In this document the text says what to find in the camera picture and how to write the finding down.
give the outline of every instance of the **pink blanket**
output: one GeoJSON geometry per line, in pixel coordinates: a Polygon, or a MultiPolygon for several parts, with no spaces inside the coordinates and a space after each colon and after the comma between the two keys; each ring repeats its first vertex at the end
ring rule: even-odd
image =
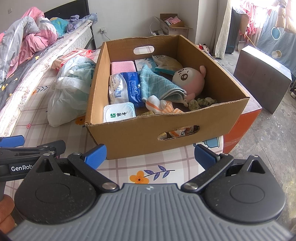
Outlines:
{"type": "Polygon", "coordinates": [[[21,44],[20,54],[14,58],[10,64],[10,69],[7,77],[10,76],[17,66],[26,60],[30,59],[35,53],[45,49],[48,45],[53,44],[57,40],[57,32],[48,18],[44,17],[44,13],[37,7],[31,7],[23,16],[32,17],[40,32],[27,35],[21,44]]]}

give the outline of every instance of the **concrete floor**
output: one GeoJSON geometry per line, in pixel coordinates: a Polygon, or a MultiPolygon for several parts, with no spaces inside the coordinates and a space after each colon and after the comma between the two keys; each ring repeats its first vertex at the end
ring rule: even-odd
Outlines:
{"type": "MultiPolygon", "coordinates": [[[[238,56],[234,51],[217,60],[233,74],[238,56]]],[[[230,154],[235,158],[247,158],[251,154],[261,157],[287,197],[278,221],[291,229],[291,219],[296,217],[296,99],[289,91],[274,114],[262,109],[230,154]]]]}

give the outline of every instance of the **headboard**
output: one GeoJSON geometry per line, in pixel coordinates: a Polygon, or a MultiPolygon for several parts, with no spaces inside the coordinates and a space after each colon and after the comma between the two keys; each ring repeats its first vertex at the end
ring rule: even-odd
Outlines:
{"type": "Polygon", "coordinates": [[[89,15],[89,4],[87,0],[76,0],[51,9],[45,12],[44,15],[48,19],[53,17],[70,19],[73,15],[79,15],[79,18],[82,18],[89,15]]]}

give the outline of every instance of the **wall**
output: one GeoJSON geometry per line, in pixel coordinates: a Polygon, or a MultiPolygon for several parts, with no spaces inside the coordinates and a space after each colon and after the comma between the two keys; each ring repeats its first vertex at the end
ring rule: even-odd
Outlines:
{"type": "Polygon", "coordinates": [[[160,13],[178,12],[178,0],[89,0],[90,12],[97,12],[98,23],[93,25],[96,46],[108,39],[100,34],[102,27],[107,28],[106,35],[111,39],[150,36],[151,29],[159,29],[159,22],[153,17],[160,13]]]}
{"type": "Polygon", "coordinates": [[[218,13],[218,0],[199,0],[195,44],[206,44],[210,47],[215,31],[218,13]]]}
{"type": "Polygon", "coordinates": [[[14,21],[20,19],[30,7],[36,6],[43,12],[46,12],[71,1],[72,0],[0,0],[0,33],[7,30],[14,21]],[[8,14],[8,9],[10,8],[12,8],[12,12],[8,14]]]}
{"type": "Polygon", "coordinates": [[[197,16],[199,14],[199,1],[204,0],[180,0],[178,16],[185,24],[192,28],[189,29],[188,39],[195,43],[197,16]]]}

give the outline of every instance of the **bed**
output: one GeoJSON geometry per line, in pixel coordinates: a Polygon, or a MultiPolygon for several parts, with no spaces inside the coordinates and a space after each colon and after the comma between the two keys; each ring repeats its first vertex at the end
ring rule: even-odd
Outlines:
{"type": "MultiPolygon", "coordinates": [[[[36,87],[39,91],[35,91],[24,105],[12,135],[23,135],[25,137],[24,147],[35,147],[62,139],[66,143],[66,151],[60,156],[63,158],[73,152],[85,153],[95,147],[95,143],[85,127],[85,116],[59,127],[52,127],[48,124],[47,106],[53,93],[50,86],[55,81],[56,75],[57,71],[50,69],[43,76],[36,87]]],[[[219,154],[223,151],[223,136],[200,142],[200,144],[219,154]]],[[[157,153],[106,160],[97,171],[120,186],[123,183],[133,183],[135,175],[142,175],[147,177],[146,183],[177,183],[180,187],[204,169],[195,160],[194,145],[191,144],[157,153]]],[[[4,193],[14,198],[21,182],[22,180],[6,182],[4,193]]]]}
{"type": "MultiPolygon", "coordinates": [[[[59,12],[58,17],[63,17],[65,19],[75,14],[80,14],[80,17],[86,16],[89,14],[87,0],[77,0],[44,14],[46,17],[52,17],[56,12],[59,12]]],[[[13,93],[7,93],[8,98],[6,99],[6,104],[0,111],[0,137],[7,137],[12,134],[22,109],[30,95],[36,89],[42,76],[51,68],[52,62],[61,55],[76,48],[85,48],[93,42],[94,38],[91,25],[92,22],[88,20],[73,32],[64,34],[63,37],[54,44],[36,53],[32,58],[33,63],[30,63],[29,67],[24,68],[23,66],[18,66],[18,68],[24,68],[26,71],[21,80],[15,75],[12,75],[8,81],[8,84],[14,81],[19,82],[19,84],[13,93]]]]}

